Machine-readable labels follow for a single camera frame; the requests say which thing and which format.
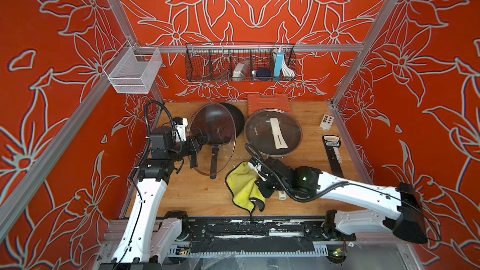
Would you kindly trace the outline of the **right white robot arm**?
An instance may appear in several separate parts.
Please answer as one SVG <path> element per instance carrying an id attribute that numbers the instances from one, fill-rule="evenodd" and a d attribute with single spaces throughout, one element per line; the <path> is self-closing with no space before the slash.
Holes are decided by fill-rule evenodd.
<path id="1" fill-rule="evenodd" d="M 293 169 L 278 159 L 253 157 L 248 165 L 259 176 L 256 185 L 265 198 L 282 191 L 299 203 L 327 199 L 358 206 L 356 212 L 328 212 L 326 231 L 344 235 L 390 230 L 400 240 L 426 244 L 428 234 L 421 201 L 410 184 L 376 186 L 335 176 L 320 169 Z"/>

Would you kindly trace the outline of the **yellow microfiber cloth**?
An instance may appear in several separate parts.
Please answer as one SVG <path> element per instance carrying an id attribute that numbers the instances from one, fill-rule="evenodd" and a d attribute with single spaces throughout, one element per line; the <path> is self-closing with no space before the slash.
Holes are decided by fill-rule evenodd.
<path id="1" fill-rule="evenodd" d="M 252 216 L 253 212 L 265 210 L 266 198 L 256 184 L 259 175 L 244 161 L 226 175 L 226 185 L 232 194 L 235 206 L 246 210 Z"/>

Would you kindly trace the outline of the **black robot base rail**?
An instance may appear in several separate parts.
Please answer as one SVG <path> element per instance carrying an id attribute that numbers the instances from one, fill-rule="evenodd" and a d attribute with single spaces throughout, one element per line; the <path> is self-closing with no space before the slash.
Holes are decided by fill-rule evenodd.
<path id="1" fill-rule="evenodd" d="M 194 254 L 325 255 L 356 236 L 329 230 L 324 216 L 191 217 L 182 239 Z"/>

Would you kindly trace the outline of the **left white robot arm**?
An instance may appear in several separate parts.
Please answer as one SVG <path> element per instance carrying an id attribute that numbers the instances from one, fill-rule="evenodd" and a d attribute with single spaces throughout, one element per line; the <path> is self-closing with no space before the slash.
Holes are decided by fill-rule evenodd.
<path id="1" fill-rule="evenodd" d="M 134 206 L 126 228 L 111 262 L 102 270 L 157 270 L 167 257 L 173 243 L 187 233 L 186 216 L 169 217 L 154 231 L 158 208 L 168 187 L 172 172 L 179 170 L 175 163 L 186 157 L 197 165 L 196 155 L 206 144 L 205 137 L 189 136 L 147 138 L 142 158 L 137 165 Z"/>

